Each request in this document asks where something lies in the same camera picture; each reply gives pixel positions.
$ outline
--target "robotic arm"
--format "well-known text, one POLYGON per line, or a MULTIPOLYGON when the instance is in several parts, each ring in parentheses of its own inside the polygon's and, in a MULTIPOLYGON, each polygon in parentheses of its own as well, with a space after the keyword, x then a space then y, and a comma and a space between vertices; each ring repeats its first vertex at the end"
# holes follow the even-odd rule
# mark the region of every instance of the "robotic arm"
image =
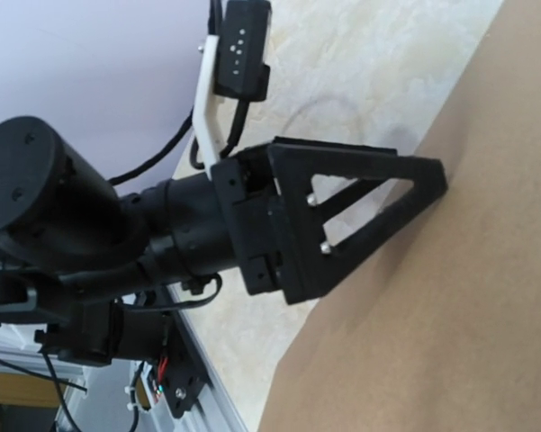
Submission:
POLYGON ((214 281, 218 292, 218 272, 238 267, 251 295, 319 298, 446 192, 440 161, 389 148, 279 137, 221 155, 219 98, 266 99, 270 15, 267 1, 230 0, 220 35, 204 45, 193 111, 200 174, 118 197, 45 121, 0 124, 0 322, 48 324, 36 341, 65 361, 156 362, 182 343, 169 312, 204 304, 160 304, 160 287, 202 294, 214 281), (318 203, 315 175, 356 181, 318 203), (324 223, 390 179, 413 186, 331 246, 324 223), (135 306, 116 300, 131 293, 148 295, 135 306))

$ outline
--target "silver screw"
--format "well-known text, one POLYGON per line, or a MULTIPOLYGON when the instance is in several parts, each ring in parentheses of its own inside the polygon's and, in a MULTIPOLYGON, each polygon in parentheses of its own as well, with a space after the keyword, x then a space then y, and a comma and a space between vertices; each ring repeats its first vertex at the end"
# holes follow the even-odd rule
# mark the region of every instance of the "silver screw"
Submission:
POLYGON ((330 255, 332 253, 332 246, 328 241, 325 241, 323 243, 320 243, 320 250, 322 251, 322 254, 330 255))
POLYGON ((314 193, 311 193, 306 197, 306 202, 311 207, 316 207, 318 205, 318 198, 316 198, 316 195, 314 193))
POLYGON ((186 398, 186 390, 184 390, 182 387, 178 387, 174 394, 178 399, 185 399, 186 398))

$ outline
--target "marble surface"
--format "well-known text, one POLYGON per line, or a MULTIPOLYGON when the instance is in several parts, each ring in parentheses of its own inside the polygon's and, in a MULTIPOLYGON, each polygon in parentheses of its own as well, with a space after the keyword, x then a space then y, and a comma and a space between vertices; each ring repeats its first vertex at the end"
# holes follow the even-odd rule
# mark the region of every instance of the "marble surface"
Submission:
MULTIPOLYGON (((251 108, 241 145, 286 135, 397 147, 411 153, 462 73, 502 0, 274 0, 268 100, 251 108)), ((233 104, 220 109, 228 126, 233 104)), ((187 156, 176 177, 193 173, 187 156)), ((340 187, 318 179, 318 192, 340 187)), ((371 217, 384 191, 332 222, 340 237, 371 217)), ((239 272, 191 319, 249 430, 277 362, 314 302, 249 297, 239 272)))

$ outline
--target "brown paper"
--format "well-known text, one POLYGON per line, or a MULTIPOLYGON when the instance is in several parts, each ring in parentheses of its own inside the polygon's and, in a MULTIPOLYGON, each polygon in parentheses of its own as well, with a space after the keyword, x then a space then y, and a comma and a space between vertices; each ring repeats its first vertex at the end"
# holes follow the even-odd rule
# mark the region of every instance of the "brown paper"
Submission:
POLYGON ((450 191, 322 300, 262 431, 541 431, 541 0, 507 0, 420 154, 450 191))

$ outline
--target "cardboard sheet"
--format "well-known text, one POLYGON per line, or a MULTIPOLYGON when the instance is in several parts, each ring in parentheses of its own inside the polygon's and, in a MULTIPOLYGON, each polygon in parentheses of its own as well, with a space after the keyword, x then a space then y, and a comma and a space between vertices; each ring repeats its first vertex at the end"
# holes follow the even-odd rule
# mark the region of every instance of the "cardboard sheet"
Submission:
POLYGON ((507 0, 420 154, 447 196, 322 300, 262 431, 541 431, 541 0, 507 0))

